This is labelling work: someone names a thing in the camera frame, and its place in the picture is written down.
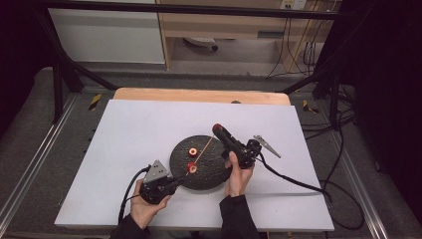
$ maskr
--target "sleeve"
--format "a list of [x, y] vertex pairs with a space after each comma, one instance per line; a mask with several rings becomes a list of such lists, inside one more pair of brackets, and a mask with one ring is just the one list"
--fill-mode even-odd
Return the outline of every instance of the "sleeve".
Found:
[[227, 196], [220, 202], [220, 211], [223, 218], [223, 239], [260, 239], [245, 195]]
[[140, 229], [129, 214], [111, 231], [110, 239], [146, 239], [148, 236], [147, 228]]

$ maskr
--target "white table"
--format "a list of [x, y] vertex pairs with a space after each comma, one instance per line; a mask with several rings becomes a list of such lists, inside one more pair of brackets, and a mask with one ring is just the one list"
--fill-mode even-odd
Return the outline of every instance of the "white table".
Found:
[[[242, 142], [261, 134], [282, 155], [277, 158], [263, 148], [270, 166], [318, 186], [294, 107], [111, 100], [55, 224], [68, 228], [115, 226], [132, 177], [156, 159], [169, 169], [174, 146], [191, 135], [211, 135], [216, 122]], [[208, 191], [180, 187], [149, 226], [168, 230], [220, 228], [218, 203], [223, 197], [223, 184]], [[260, 231], [333, 230], [320, 193], [282, 180], [258, 161], [247, 199]]]

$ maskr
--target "power cord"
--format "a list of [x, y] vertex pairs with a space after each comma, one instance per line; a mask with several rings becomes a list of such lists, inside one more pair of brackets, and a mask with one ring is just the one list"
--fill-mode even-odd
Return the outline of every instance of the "power cord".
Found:
[[291, 29], [292, 29], [292, 18], [289, 18], [288, 46], [287, 46], [288, 47], [288, 52], [289, 52], [289, 55], [291, 56], [293, 62], [295, 63], [296, 67], [298, 68], [299, 72], [302, 73], [302, 74], [304, 74], [305, 76], [307, 76], [307, 74], [305, 72], [301, 71], [301, 68], [299, 67], [298, 62], [296, 61], [295, 57], [293, 56], [293, 54], [292, 54], [292, 52], [290, 50], [289, 43], [290, 43], [290, 31], [291, 31]]
[[320, 188], [317, 188], [317, 187], [314, 187], [314, 186], [311, 186], [311, 185], [308, 185], [308, 184], [305, 184], [305, 183], [303, 183], [303, 182], [299, 182], [299, 181], [297, 181], [297, 180], [294, 180], [294, 179], [292, 179], [292, 178], [290, 178], [290, 177], [287, 177], [287, 176], [285, 176], [285, 175], [282, 175], [282, 174], [279, 174], [277, 171], [275, 171], [272, 167], [270, 167], [266, 162], [265, 162], [265, 159], [264, 159], [264, 156], [260, 153], [260, 157], [261, 157], [261, 159], [258, 159], [259, 161], [261, 161], [263, 164], [264, 164], [264, 166], [269, 170], [269, 171], [271, 171], [271, 172], [273, 172], [274, 174], [276, 174], [277, 176], [279, 176], [280, 178], [282, 178], [282, 179], [284, 179], [284, 180], [286, 180], [286, 181], [288, 181], [288, 182], [291, 182], [291, 183], [293, 183], [293, 184], [295, 184], [295, 185], [297, 185], [297, 186], [301, 186], [301, 187], [304, 187], [304, 188], [307, 188], [307, 189], [310, 189], [310, 190], [313, 190], [313, 191], [317, 191], [317, 192], [320, 192], [320, 193], [322, 193], [324, 196], [326, 196], [327, 197], [327, 199], [328, 199], [328, 201], [329, 201], [329, 203], [331, 203], [332, 202], [332, 197], [331, 197], [331, 195], [327, 192], [327, 191], [325, 191], [325, 189], [320, 189]]
[[128, 186], [128, 188], [127, 188], [127, 190], [126, 190], [126, 193], [124, 194], [124, 198], [123, 198], [123, 201], [121, 202], [121, 206], [120, 206], [120, 212], [118, 213], [118, 224], [120, 224], [120, 222], [123, 220], [123, 213], [124, 213], [124, 208], [126, 207], [126, 202], [128, 201], [128, 200], [130, 200], [131, 198], [133, 198], [133, 197], [137, 197], [137, 196], [139, 196], [139, 194], [137, 194], [137, 195], [134, 195], [134, 196], [132, 196], [132, 197], [129, 197], [129, 198], [127, 198], [127, 196], [129, 195], [129, 192], [130, 192], [130, 189], [131, 189], [131, 187], [133, 186], [133, 183], [136, 181], [136, 179], [139, 177], [139, 175], [141, 174], [141, 173], [143, 173], [143, 172], [147, 172], [147, 171], [149, 171], [149, 169], [151, 168], [151, 165], [149, 165], [148, 167], [146, 167], [146, 168], [143, 168], [143, 169], [141, 169], [134, 177], [133, 177], [133, 179], [131, 180], [131, 182], [130, 182], [130, 184], [129, 184], [129, 186]]
[[[343, 133], [342, 133], [342, 129], [341, 129], [341, 127], [343, 126], [343, 125], [345, 125], [345, 124], [347, 124], [347, 123], [349, 123], [349, 122], [351, 122], [351, 121], [353, 121], [354, 120], [354, 115], [351, 115], [351, 116], [347, 116], [347, 117], [343, 117], [343, 115], [345, 114], [345, 113], [347, 113], [347, 112], [350, 112], [350, 111], [352, 111], [352, 109], [348, 109], [348, 110], [346, 110], [346, 111], [343, 111], [343, 112], [341, 112], [341, 114], [339, 115], [339, 117], [338, 117], [338, 132], [339, 132], [339, 134], [340, 134], [340, 140], [341, 140], [341, 143], [340, 143], [340, 150], [339, 150], [339, 153], [338, 153], [338, 156], [337, 156], [337, 158], [335, 159], [335, 162], [334, 162], [334, 165], [332, 166], [332, 168], [331, 168], [331, 170], [330, 170], [330, 172], [329, 172], [329, 174], [328, 174], [328, 177], [325, 179], [325, 180], [320, 180], [319, 182], [320, 183], [323, 183], [323, 185], [322, 185], [322, 190], [324, 190], [324, 191], [326, 191], [326, 187], [328, 186], [328, 185], [332, 185], [332, 186], [334, 186], [335, 188], [337, 188], [338, 190], [340, 190], [340, 191], [342, 191], [343, 193], [345, 193], [349, 198], [351, 198], [351, 200], [357, 205], [357, 208], [358, 208], [358, 210], [359, 210], [359, 214], [360, 214], [360, 221], [359, 221], [359, 223], [358, 223], [358, 225], [356, 225], [356, 226], [349, 226], [349, 225], [345, 225], [345, 224], [343, 224], [343, 223], [341, 223], [341, 222], [339, 222], [337, 219], [335, 219], [334, 217], [332, 217], [331, 216], [331, 219], [332, 219], [332, 221], [335, 223], [335, 224], [337, 224], [338, 226], [340, 226], [340, 227], [342, 227], [342, 228], [345, 228], [345, 229], [347, 229], [347, 230], [359, 230], [360, 228], [362, 228], [362, 226], [363, 226], [363, 224], [364, 224], [364, 212], [363, 212], [363, 208], [362, 208], [362, 206], [360, 205], [360, 203], [357, 201], [357, 199], [353, 196], [353, 195], [351, 195], [349, 192], [347, 192], [344, 188], [342, 188], [341, 186], [339, 186], [338, 184], [336, 184], [336, 183], [334, 183], [334, 182], [332, 182], [332, 181], [330, 181], [330, 179], [331, 179], [331, 177], [332, 177], [332, 175], [333, 175], [333, 173], [334, 173], [334, 171], [335, 171], [335, 169], [337, 168], [337, 166], [338, 166], [338, 163], [339, 163], [339, 161], [340, 161], [340, 159], [341, 159], [341, 155], [342, 155], [342, 152], [343, 152], [343, 148], [344, 148], [344, 136], [343, 136]], [[327, 132], [327, 131], [329, 131], [329, 130], [331, 130], [332, 129], [332, 127], [331, 127], [331, 125], [330, 125], [330, 123], [328, 124], [328, 126], [327, 127], [324, 127], [324, 128], [319, 128], [319, 129], [315, 129], [315, 130], [320, 130], [320, 132], [322, 132], [322, 133], [324, 133], [324, 132]], [[325, 234], [325, 238], [328, 238], [328, 233], [327, 232], [324, 232], [324, 234]]]
[[273, 73], [273, 71], [276, 69], [276, 67], [279, 65], [280, 60], [282, 59], [282, 54], [283, 54], [283, 45], [284, 45], [284, 41], [285, 41], [285, 32], [286, 32], [286, 27], [288, 25], [288, 19], [286, 18], [286, 22], [285, 22], [285, 28], [283, 29], [283, 36], [282, 36], [282, 49], [280, 50], [280, 55], [279, 55], [279, 59], [277, 60], [276, 65], [274, 66], [273, 70], [266, 76], [266, 79], [272, 78], [274, 76], [271, 76], [271, 74]]
[[302, 74], [302, 72], [279, 73], [279, 74], [275, 74], [275, 75], [272, 75], [272, 76], [270, 76], [270, 77], [267, 77], [266, 79], [273, 78], [273, 77], [277, 77], [277, 76], [293, 75], [293, 74]]

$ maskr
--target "hand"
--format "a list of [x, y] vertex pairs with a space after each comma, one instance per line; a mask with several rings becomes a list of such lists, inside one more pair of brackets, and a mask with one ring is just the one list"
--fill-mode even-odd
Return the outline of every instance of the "hand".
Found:
[[141, 229], [144, 229], [152, 221], [152, 218], [154, 218], [157, 212], [167, 206], [170, 196], [167, 195], [164, 197], [158, 205], [147, 203], [141, 196], [136, 196], [139, 195], [142, 180], [140, 179], [136, 182], [133, 192], [133, 196], [135, 197], [130, 199], [130, 216]]
[[230, 161], [226, 166], [233, 166], [233, 170], [226, 184], [225, 195], [230, 195], [231, 197], [240, 196], [245, 194], [246, 185], [248, 185], [249, 179], [252, 177], [255, 164], [250, 168], [240, 169], [239, 159], [233, 151], [230, 151], [229, 157]]

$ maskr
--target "wire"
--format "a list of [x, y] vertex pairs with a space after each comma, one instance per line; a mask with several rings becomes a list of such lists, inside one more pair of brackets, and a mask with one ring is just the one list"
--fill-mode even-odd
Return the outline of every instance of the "wire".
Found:
[[345, 88], [345, 85], [341, 86], [341, 92], [348, 98], [348, 100], [353, 103], [356, 99], [356, 91], [353, 92], [354, 96], [352, 96], [347, 89]]
[[332, 5], [331, 10], [329, 10], [330, 12], [334, 11], [335, 4], [337, 4], [337, 0], [334, 0], [334, 5]]
[[307, 189], [310, 189], [310, 190], [313, 190], [313, 191], [317, 191], [317, 192], [320, 192], [320, 193], [322, 193], [324, 196], [326, 196], [327, 197], [327, 199], [328, 199], [328, 201], [329, 202], [332, 202], [332, 197], [331, 197], [331, 195], [327, 192], [327, 191], [325, 191], [324, 189], [320, 189], [320, 188], [317, 188], [317, 187], [314, 187], [314, 186], [311, 186], [311, 185], [308, 185], [308, 184], [305, 184], [305, 183], [303, 183], [303, 182], [299, 182], [299, 181], [296, 181], [296, 180], [294, 180], [294, 179], [292, 179], [292, 178], [290, 178], [290, 177], [287, 177], [287, 176], [285, 176], [285, 175], [282, 175], [282, 174], [279, 174], [277, 171], [275, 171], [272, 167], [270, 167], [266, 162], [265, 162], [265, 159], [264, 159], [264, 156], [262, 155], [262, 153], [260, 152], [260, 157], [261, 157], [261, 162], [264, 164], [264, 166], [269, 170], [269, 171], [271, 171], [271, 172], [273, 172], [274, 174], [276, 174], [277, 176], [279, 176], [280, 178], [282, 178], [282, 179], [284, 179], [284, 180], [286, 180], [286, 181], [288, 181], [288, 182], [291, 182], [291, 183], [293, 183], [293, 184], [295, 184], [295, 185], [297, 185], [297, 186], [301, 186], [301, 187], [304, 187], [304, 188], [307, 188]]
[[292, 60], [295, 63], [296, 67], [298, 68], [299, 72], [302, 73], [302, 74], [304, 74], [306, 76], [307, 74], [305, 74], [305, 72], [301, 71], [301, 68], [299, 67], [298, 62], [296, 61], [295, 57], [293, 56], [293, 54], [292, 54], [292, 52], [290, 50], [290, 46], [289, 46], [290, 40], [289, 40], [289, 38], [290, 38], [290, 30], [291, 29], [292, 29], [292, 18], [289, 18], [288, 46], [287, 46], [288, 47], [288, 51], [289, 51], [289, 55], [292, 57]]
[[[350, 118], [354, 119], [355, 115], [350, 115], [343, 118], [341, 123], [346, 123], [346, 121]], [[323, 126], [323, 125], [331, 125], [330, 122], [323, 122], [323, 123], [301, 123], [301, 126]]]
[[[341, 120], [341, 117], [342, 117], [342, 115], [343, 115], [344, 113], [347, 113], [347, 112], [349, 112], [349, 111], [351, 111], [351, 109], [349, 109], [349, 110], [347, 110], [347, 111], [343, 111], [343, 112], [340, 114], [340, 116], [339, 116], [339, 120], [338, 120], [338, 121], [340, 121], [340, 120]], [[339, 125], [338, 125], [338, 132], [340, 133], [340, 140], [341, 140], [341, 143], [340, 143], [340, 151], [339, 151], [339, 153], [338, 153], [338, 157], [337, 157], [337, 159], [335, 160], [334, 166], [332, 167], [332, 169], [331, 169], [331, 171], [329, 172], [328, 177], [325, 179], [325, 181], [329, 181], [329, 179], [332, 177], [332, 174], [334, 173], [335, 169], [337, 168], [338, 163], [340, 162], [341, 155], [342, 155], [342, 151], [343, 151], [343, 148], [344, 148], [344, 136], [343, 136], [343, 133], [342, 133], [342, 130], [341, 130], [341, 124], [339, 124]]]
[[127, 188], [126, 193], [124, 194], [123, 201], [121, 202], [120, 212], [118, 213], [118, 224], [120, 224], [120, 222], [123, 220], [123, 213], [124, 213], [124, 208], [126, 207], [126, 202], [127, 202], [129, 199], [133, 198], [133, 197], [139, 196], [139, 195], [135, 195], [135, 196], [132, 196], [132, 197], [127, 198], [127, 196], [129, 195], [130, 189], [131, 189], [131, 187], [133, 186], [134, 181], [137, 179], [137, 177], [138, 177], [141, 173], [149, 171], [149, 169], [150, 169], [150, 168], [151, 168], [151, 165], [149, 165], [149, 166], [148, 166], [148, 167], [146, 167], [146, 168], [143, 168], [143, 169], [142, 169], [141, 171], [139, 171], [139, 172], [138, 172], [138, 173], [137, 173], [137, 174], [133, 177], [133, 179], [131, 180], [131, 182], [130, 182], [130, 184], [129, 184], [129, 187]]
[[279, 55], [279, 59], [277, 60], [276, 65], [274, 66], [273, 70], [266, 76], [266, 79], [271, 78], [270, 75], [273, 73], [273, 71], [276, 69], [277, 65], [279, 64], [280, 60], [282, 59], [282, 54], [283, 54], [283, 45], [285, 42], [285, 32], [286, 32], [286, 27], [288, 26], [288, 19], [286, 18], [286, 22], [285, 22], [285, 28], [283, 29], [283, 36], [282, 36], [282, 49], [280, 50], [280, 55]]
[[352, 230], [352, 231], [359, 230], [360, 228], [362, 228], [363, 223], [365, 222], [365, 217], [364, 217], [363, 208], [360, 205], [360, 203], [357, 201], [357, 199], [353, 195], [351, 195], [350, 193], [348, 193], [344, 188], [342, 188], [341, 186], [339, 186], [338, 184], [336, 184], [336, 183], [334, 183], [332, 181], [320, 180], [319, 182], [323, 182], [324, 184], [331, 184], [334, 187], [336, 187], [337, 189], [339, 189], [340, 191], [344, 192], [347, 196], [349, 196], [351, 198], [351, 200], [353, 200], [353, 202], [357, 205], [357, 208], [359, 209], [360, 222], [359, 222], [359, 224], [357, 226], [347, 226], [347, 225], [344, 225], [344, 224], [340, 223], [338, 220], [336, 220], [335, 218], [333, 218], [331, 216], [332, 221], [334, 223], [336, 223], [337, 225], [339, 225], [339, 226], [341, 226], [341, 227], [343, 227], [345, 229]]
[[[326, 191], [326, 187], [330, 184], [330, 185], [333, 185], [334, 187], [336, 187], [337, 189], [339, 189], [340, 191], [344, 192], [348, 197], [350, 197], [353, 200], [353, 202], [357, 205], [358, 210], [359, 210], [359, 214], [360, 214], [360, 222], [359, 222], [359, 224], [357, 226], [348, 226], [348, 225], [345, 225], [345, 224], [339, 222], [338, 220], [336, 220], [332, 216], [331, 216], [331, 219], [332, 219], [332, 221], [335, 224], [337, 224], [340, 227], [343, 227], [343, 228], [348, 229], [348, 230], [358, 230], [358, 229], [362, 228], [362, 226], [364, 224], [364, 221], [365, 221], [364, 220], [364, 212], [363, 212], [362, 206], [360, 205], [360, 203], [356, 200], [356, 198], [353, 195], [351, 195], [349, 192], [347, 192], [344, 188], [342, 188], [338, 184], [330, 181], [330, 179], [331, 179], [331, 177], [332, 177], [335, 169], [337, 168], [337, 165], [339, 163], [339, 160], [341, 159], [341, 155], [342, 155], [343, 148], [344, 148], [344, 136], [343, 136], [341, 127], [343, 125], [345, 125], [345, 124], [347, 124], [347, 123], [349, 123], [349, 122], [351, 122], [351, 121], [354, 120], [354, 115], [347, 116], [345, 118], [342, 117], [344, 114], [346, 114], [347, 112], [350, 112], [350, 111], [352, 111], [352, 109], [348, 109], [346, 111], [343, 111], [343, 112], [341, 112], [341, 114], [338, 117], [338, 120], [337, 120], [338, 121], [338, 132], [340, 134], [340, 141], [341, 141], [341, 143], [340, 143], [340, 150], [339, 150], [339, 153], [338, 153], [337, 158], [335, 159], [335, 163], [332, 166], [331, 171], [328, 174], [328, 177], [325, 180], [320, 180], [319, 182], [320, 183], [323, 183], [323, 186], [322, 186], [322, 190], [323, 191]], [[327, 131], [332, 130], [332, 126], [329, 125], [327, 127], [317, 128], [317, 129], [314, 129], [314, 130], [319, 131], [319, 133], [314, 134], [314, 135], [308, 137], [307, 139], [310, 139], [312, 137], [316, 137], [316, 136], [321, 135], [321, 134], [323, 134], [323, 133], [325, 133]]]
[[269, 78], [273, 78], [273, 77], [277, 77], [277, 76], [293, 75], [293, 74], [303, 74], [303, 72], [294, 72], [294, 73], [279, 73], [279, 74], [275, 74], [275, 75], [272, 75], [272, 76], [270, 76], [270, 77], [267, 77], [267, 79], [269, 79]]
[[368, 7], [366, 8], [367, 11], [364, 13], [364, 16], [360, 19], [359, 23], [357, 24], [357, 26], [351, 31], [350, 34], [348, 34], [348, 36], [339, 44], [339, 46], [335, 49], [335, 51], [322, 63], [320, 64], [319, 68], [323, 69], [324, 67], [326, 67], [326, 65], [332, 61], [332, 58], [335, 55], [340, 54], [340, 50], [343, 50], [344, 45], [347, 43], [347, 41], [350, 41], [350, 39], [355, 35], [355, 33], [360, 29], [360, 26], [363, 24], [363, 22], [366, 20], [366, 18], [368, 17], [369, 13], [371, 12], [371, 10], [373, 9], [373, 7], [375, 6], [377, 0], [372, 0], [368, 5]]
[[[316, 63], [316, 50], [317, 50], [316, 39], [317, 39], [317, 34], [319, 33], [319, 30], [320, 30], [320, 27], [322, 26], [322, 24], [324, 23], [324, 21], [321, 21], [319, 23], [319, 26], [317, 26], [317, 23], [318, 23], [318, 21], [316, 21], [316, 23], [314, 24], [314, 28], [316, 28], [316, 30], [314, 32], [314, 35], [312, 36], [312, 40], [309, 43], [307, 43], [306, 46], [305, 46], [305, 52], [304, 52], [303, 59], [304, 59], [304, 64], [306, 64], [308, 66], [309, 65], [314, 66], [314, 65], [317, 64]], [[306, 55], [309, 55], [308, 63], [305, 60]]]
[[305, 49], [303, 50], [303, 53], [302, 53], [302, 61], [307, 66], [313, 66], [315, 64], [315, 62], [311, 62], [311, 60], [307, 60], [307, 54], [312, 53], [312, 49], [314, 47], [314, 44], [315, 43], [307, 42], [307, 44], [305, 45]]

